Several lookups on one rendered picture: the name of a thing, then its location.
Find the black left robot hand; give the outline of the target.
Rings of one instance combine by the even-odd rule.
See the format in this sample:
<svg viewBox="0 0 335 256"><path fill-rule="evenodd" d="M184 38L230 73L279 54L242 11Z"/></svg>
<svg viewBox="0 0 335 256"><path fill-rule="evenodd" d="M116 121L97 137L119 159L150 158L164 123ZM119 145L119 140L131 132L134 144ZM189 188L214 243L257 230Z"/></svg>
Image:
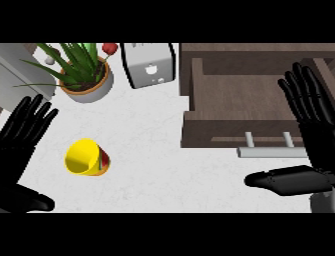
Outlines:
<svg viewBox="0 0 335 256"><path fill-rule="evenodd" d="M43 96L25 96L0 130L0 208L10 213L52 211L54 201L19 185L37 143L59 110L41 103Z"/></svg>

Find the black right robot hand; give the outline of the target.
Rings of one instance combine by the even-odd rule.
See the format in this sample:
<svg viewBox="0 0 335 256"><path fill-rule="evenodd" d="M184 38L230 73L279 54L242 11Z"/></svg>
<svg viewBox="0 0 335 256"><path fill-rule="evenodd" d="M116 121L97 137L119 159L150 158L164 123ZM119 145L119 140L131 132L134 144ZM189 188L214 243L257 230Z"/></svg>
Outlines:
<svg viewBox="0 0 335 256"><path fill-rule="evenodd" d="M279 196L335 190L335 109L311 69L298 62L277 80L297 118L311 166L300 165L249 174L243 183Z"/></svg>

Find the yellow cup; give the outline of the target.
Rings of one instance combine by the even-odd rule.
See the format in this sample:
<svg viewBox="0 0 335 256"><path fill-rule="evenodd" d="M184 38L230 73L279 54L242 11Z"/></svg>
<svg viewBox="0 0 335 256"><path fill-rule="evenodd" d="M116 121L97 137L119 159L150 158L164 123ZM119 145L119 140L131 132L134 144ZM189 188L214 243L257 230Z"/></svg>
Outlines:
<svg viewBox="0 0 335 256"><path fill-rule="evenodd" d="M80 176L100 176L109 169L111 159L97 143L83 138L69 146L63 165L66 170Z"/></svg>

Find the brown wooden drawer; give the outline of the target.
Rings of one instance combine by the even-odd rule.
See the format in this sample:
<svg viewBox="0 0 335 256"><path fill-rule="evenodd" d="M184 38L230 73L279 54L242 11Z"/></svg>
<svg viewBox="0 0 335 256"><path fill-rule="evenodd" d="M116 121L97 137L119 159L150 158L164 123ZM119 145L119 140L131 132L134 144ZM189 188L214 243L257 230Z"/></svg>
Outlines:
<svg viewBox="0 0 335 256"><path fill-rule="evenodd" d="M183 114L184 148L243 147L245 133L254 143L282 146L288 132L300 146L298 124L277 86L279 75L204 75L202 61L192 60L195 110Z"/></svg>

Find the white appliance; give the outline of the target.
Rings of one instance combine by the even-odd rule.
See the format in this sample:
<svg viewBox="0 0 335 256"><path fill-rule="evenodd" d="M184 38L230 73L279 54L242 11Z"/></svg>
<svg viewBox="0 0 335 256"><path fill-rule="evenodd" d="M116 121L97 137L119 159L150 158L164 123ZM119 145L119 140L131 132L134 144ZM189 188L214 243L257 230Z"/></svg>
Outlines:
<svg viewBox="0 0 335 256"><path fill-rule="evenodd" d="M53 76L25 61L37 63L21 43L0 43L0 107L13 111L25 96L43 95L49 101L54 95Z"/></svg>

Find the green plant in white pot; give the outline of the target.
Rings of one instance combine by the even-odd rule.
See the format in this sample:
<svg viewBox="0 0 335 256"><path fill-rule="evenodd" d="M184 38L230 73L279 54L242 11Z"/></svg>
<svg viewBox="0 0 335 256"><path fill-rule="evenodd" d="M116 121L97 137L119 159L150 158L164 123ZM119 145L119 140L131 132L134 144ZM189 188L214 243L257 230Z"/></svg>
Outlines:
<svg viewBox="0 0 335 256"><path fill-rule="evenodd" d="M37 44L46 55L60 66L56 72L44 65L25 61L26 64L40 68L54 78L56 82L32 82L28 86L59 87L66 96L78 103L93 103L109 93L114 85L114 74L108 64L108 58L99 56L94 43L60 43L66 59L60 57L57 50L46 43Z"/></svg>

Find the brown wooden cabinet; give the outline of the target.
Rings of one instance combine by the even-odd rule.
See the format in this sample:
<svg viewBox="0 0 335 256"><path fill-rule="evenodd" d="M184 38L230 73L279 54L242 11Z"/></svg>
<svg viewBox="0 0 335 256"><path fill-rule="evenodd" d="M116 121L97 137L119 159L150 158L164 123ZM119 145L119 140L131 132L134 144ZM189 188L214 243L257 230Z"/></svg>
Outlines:
<svg viewBox="0 0 335 256"><path fill-rule="evenodd" d="M291 64L322 59L335 68L335 43L180 43L180 95L195 110L192 60L202 61L204 75L279 75Z"/></svg>

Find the red tulip flower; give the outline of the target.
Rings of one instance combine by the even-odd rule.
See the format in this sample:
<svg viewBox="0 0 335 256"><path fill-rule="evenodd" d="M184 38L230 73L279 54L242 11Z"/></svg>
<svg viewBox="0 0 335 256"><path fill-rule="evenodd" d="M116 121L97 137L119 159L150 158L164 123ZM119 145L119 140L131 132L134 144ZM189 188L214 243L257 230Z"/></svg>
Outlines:
<svg viewBox="0 0 335 256"><path fill-rule="evenodd" d="M102 44L102 51L106 53L108 56L115 54L116 49L118 49L118 45L115 43Z"/></svg>

